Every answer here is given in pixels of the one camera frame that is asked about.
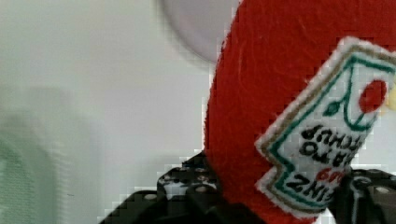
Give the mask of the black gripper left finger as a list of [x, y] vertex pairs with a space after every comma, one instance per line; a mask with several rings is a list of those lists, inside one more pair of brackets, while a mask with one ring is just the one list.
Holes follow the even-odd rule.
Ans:
[[176, 196], [185, 196], [190, 187], [202, 185], [222, 192], [219, 178], [209, 165], [203, 151], [162, 175], [157, 181], [157, 192], [167, 200], [171, 200]]

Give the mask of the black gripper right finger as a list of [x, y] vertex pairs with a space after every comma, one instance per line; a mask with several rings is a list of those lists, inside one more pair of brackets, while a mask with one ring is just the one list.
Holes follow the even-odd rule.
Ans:
[[336, 190], [330, 212], [336, 224], [396, 224], [395, 175], [351, 170]]

